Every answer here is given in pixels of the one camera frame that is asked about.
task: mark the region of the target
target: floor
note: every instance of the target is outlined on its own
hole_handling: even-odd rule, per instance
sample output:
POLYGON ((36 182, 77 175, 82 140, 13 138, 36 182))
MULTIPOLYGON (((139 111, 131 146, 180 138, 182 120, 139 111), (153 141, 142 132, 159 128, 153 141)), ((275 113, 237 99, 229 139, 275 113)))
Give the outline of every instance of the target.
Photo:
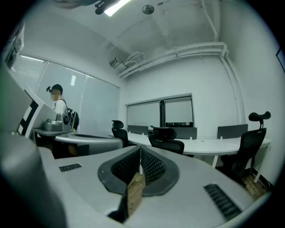
MULTIPOLYGON (((257 183, 254 183, 254 174, 250 174, 247 177, 244 177, 242 180, 246 184, 245 189, 251 194, 254 200, 257 200, 259 197, 268 192, 266 186, 258 180, 257 183)), ((144 175, 136 173, 128 186, 128 211, 131 215, 136 208, 139 206, 142 200, 142 191, 145 187, 146 182, 144 175)))

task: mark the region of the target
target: white wall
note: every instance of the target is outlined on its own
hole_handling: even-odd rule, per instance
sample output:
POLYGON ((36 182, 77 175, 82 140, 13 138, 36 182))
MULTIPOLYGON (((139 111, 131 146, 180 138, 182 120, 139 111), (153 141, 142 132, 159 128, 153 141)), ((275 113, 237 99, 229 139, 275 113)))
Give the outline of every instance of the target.
POLYGON ((22 54, 69 66, 121 88, 118 118, 126 122, 123 97, 126 83, 110 67, 109 53, 100 49, 105 39, 65 17, 39 5, 25 18, 22 54))
MULTIPOLYGON (((265 120, 266 137, 272 140, 261 174, 275 184, 283 167, 285 152, 285 74, 276 57, 279 44, 262 18, 247 4, 223 1, 220 41, 239 74, 246 116, 251 112, 271 112, 265 120)), ((259 127, 250 122, 249 129, 259 127)))
POLYGON ((192 93, 199 138, 216 138, 217 127, 237 124, 228 74, 218 57, 167 62, 127 77, 126 104, 192 93))

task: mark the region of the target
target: man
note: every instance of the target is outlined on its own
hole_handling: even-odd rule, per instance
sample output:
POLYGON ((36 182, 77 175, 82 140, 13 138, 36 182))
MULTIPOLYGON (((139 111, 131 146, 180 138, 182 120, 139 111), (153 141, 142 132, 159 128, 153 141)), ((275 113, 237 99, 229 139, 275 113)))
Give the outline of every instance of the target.
POLYGON ((50 90, 50 96, 52 101, 56 101, 53 105, 53 110, 57 113, 65 113, 66 112, 66 103, 65 100, 62 99, 62 86, 59 84, 55 84, 50 90))

